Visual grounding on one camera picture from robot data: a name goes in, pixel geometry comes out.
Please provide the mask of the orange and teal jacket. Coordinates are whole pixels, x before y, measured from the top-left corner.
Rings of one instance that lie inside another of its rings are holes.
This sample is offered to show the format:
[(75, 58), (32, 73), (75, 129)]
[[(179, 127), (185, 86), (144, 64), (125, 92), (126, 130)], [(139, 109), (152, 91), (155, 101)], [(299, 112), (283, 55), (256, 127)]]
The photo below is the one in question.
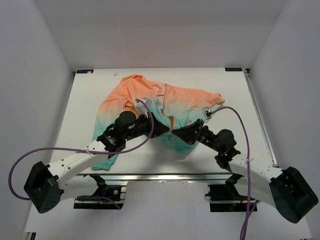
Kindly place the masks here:
[(92, 138), (100, 136), (124, 111), (136, 116), (145, 113), (145, 106), (137, 99), (144, 101), (155, 118), (170, 130), (187, 127), (198, 119), (206, 120), (206, 110), (214, 111), (225, 103), (219, 93), (173, 86), (139, 74), (129, 75), (100, 104)]

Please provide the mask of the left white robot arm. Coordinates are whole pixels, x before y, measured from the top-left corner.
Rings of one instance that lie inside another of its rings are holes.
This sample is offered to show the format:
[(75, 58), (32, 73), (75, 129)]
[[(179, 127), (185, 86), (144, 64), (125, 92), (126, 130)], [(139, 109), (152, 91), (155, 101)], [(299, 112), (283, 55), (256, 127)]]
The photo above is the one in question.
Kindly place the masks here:
[(169, 130), (154, 115), (136, 117), (133, 112), (124, 111), (83, 152), (75, 150), (47, 165), (41, 161), (34, 164), (23, 189), (40, 214), (69, 198), (103, 199), (108, 192), (105, 180), (97, 173), (83, 177), (78, 174), (101, 162), (108, 153), (118, 154), (129, 140), (143, 135), (154, 138)]

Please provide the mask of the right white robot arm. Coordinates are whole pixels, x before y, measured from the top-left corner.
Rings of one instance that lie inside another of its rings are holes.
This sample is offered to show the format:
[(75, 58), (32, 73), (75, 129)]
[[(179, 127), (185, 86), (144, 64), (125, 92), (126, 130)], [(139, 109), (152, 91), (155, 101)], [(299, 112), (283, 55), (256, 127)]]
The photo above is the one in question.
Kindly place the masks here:
[(214, 134), (201, 119), (172, 133), (188, 145), (199, 142), (217, 152), (214, 157), (220, 168), (232, 175), (225, 181), (226, 195), (236, 200), (250, 196), (278, 210), (291, 223), (298, 223), (319, 203), (319, 199), (301, 173), (294, 167), (275, 168), (248, 161), (236, 150), (232, 131), (223, 129)]

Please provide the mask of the right blue corner label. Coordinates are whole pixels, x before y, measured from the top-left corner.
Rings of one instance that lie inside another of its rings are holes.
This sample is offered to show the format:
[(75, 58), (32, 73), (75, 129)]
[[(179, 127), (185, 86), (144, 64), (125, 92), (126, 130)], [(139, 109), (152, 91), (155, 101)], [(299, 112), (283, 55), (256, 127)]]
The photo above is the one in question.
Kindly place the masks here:
[(225, 67), (226, 72), (242, 72), (243, 69), (241, 67)]

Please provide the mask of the blue corner label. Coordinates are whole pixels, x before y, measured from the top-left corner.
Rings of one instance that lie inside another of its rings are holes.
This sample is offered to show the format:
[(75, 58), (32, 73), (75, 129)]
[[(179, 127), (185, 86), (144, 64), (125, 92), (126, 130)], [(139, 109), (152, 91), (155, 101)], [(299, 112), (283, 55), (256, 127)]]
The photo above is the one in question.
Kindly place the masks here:
[(225, 67), (226, 72), (242, 72), (243, 69), (241, 67)]
[(76, 74), (92, 74), (93, 72), (93, 69), (78, 69)]

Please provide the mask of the white front panel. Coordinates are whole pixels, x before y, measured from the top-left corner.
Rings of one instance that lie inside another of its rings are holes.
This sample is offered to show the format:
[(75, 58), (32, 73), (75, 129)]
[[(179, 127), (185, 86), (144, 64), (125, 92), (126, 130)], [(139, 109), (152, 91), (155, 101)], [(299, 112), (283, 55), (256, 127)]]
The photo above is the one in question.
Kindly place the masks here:
[(120, 210), (74, 209), (72, 199), (25, 226), (38, 240), (237, 240), (243, 212), (211, 212), (204, 182), (134, 181)]

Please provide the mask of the left blue corner label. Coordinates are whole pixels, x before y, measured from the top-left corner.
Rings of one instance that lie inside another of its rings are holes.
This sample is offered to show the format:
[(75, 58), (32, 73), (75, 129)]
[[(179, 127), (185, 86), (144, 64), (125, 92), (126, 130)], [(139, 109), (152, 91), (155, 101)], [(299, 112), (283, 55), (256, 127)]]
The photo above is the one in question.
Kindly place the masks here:
[(76, 74), (92, 74), (93, 72), (93, 69), (78, 69)]

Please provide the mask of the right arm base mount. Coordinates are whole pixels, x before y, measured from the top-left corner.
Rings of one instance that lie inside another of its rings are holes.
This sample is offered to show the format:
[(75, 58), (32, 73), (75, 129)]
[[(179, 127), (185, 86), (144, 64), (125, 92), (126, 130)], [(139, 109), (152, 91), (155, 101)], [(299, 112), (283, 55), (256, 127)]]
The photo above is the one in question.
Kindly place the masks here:
[(233, 192), (226, 184), (208, 185), (208, 193), (204, 195), (209, 201), (211, 213), (245, 213), (247, 196)]

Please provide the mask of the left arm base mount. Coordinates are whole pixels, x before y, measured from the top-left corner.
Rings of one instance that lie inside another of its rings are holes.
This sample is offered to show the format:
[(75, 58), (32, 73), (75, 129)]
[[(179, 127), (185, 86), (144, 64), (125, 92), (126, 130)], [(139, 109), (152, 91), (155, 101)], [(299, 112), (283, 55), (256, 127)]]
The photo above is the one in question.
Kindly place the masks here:
[(126, 198), (127, 186), (124, 183), (107, 183), (99, 174), (84, 175), (95, 182), (95, 191), (77, 196), (73, 208), (78, 210), (121, 210)]

